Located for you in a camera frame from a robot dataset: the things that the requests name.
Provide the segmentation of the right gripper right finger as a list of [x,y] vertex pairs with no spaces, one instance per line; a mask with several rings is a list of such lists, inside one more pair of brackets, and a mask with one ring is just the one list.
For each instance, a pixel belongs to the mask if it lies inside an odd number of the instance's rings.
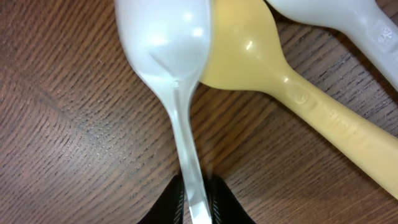
[[220,176],[205,180],[205,188],[213,224],[256,224]]

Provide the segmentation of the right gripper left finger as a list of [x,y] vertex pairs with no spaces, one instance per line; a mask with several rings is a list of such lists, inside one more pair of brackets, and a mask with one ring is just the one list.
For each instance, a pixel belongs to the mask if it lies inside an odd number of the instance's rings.
[[138,224],[182,224],[184,200],[183,178],[175,175]]

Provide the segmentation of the yellow plastic spoon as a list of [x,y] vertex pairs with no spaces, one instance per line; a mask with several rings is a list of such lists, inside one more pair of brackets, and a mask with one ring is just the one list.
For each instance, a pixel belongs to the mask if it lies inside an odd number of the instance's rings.
[[211,2],[213,43],[201,82],[261,91],[313,127],[391,195],[397,195],[397,138],[312,85],[287,63],[275,20],[260,0]]

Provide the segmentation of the white spoon thick handle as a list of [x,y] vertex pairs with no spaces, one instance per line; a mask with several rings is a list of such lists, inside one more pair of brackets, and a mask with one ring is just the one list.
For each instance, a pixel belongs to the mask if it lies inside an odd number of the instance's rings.
[[397,88],[397,25],[374,0],[268,0],[291,20],[346,35]]

